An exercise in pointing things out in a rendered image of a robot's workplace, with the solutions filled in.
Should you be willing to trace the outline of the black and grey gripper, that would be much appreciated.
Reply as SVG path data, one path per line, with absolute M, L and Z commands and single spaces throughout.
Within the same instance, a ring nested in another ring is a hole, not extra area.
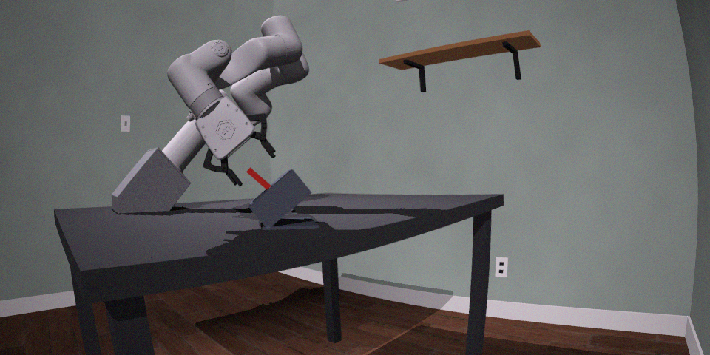
M 229 105 L 227 106 L 227 104 Z M 251 121 L 261 122 L 261 132 L 255 132 L 254 125 Z M 239 106 L 228 96 L 218 98 L 209 104 L 198 115 L 195 125 L 209 148 L 203 167 L 213 172 L 226 173 L 235 186 L 237 184 L 238 186 L 242 186 L 243 183 L 236 174 L 234 174 L 232 169 L 228 167 L 228 157 L 236 152 L 250 138 L 255 137 L 255 139 L 260 140 L 267 153 L 269 153 L 272 158 L 275 157 L 274 152 L 276 151 L 266 139 L 266 114 L 245 115 Z M 246 140 L 246 138 L 248 139 Z M 221 159 L 221 166 L 211 164 L 212 155 L 218 160 Z

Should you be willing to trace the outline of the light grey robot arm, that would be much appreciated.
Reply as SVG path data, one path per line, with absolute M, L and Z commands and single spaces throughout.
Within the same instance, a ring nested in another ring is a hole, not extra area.
M 182 55 L 169 67 L 168 79 L 190 114 L 162 152 L 183 175 L 183 170 L 206 144 L 195 126 L 198 115 L 213 101 L 228 96 L 220 89 L 233 84 L 231 96 L 243 113 L 265 113 L 268 117 L 272 105 L 265 93 L 308 75 L 302 43 L 289 18 L 268 18 L 261 32 L 263 37 L 247 41 L 233 53 L 226 42 L 209 41 Z

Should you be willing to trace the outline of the red rectangular peg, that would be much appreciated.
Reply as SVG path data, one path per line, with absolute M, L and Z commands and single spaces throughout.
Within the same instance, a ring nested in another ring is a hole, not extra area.
M 251 167 L 247 171 L 259 184 L 261 184 L 265 189 L 271 187 L 262 177 L 260 177 Z

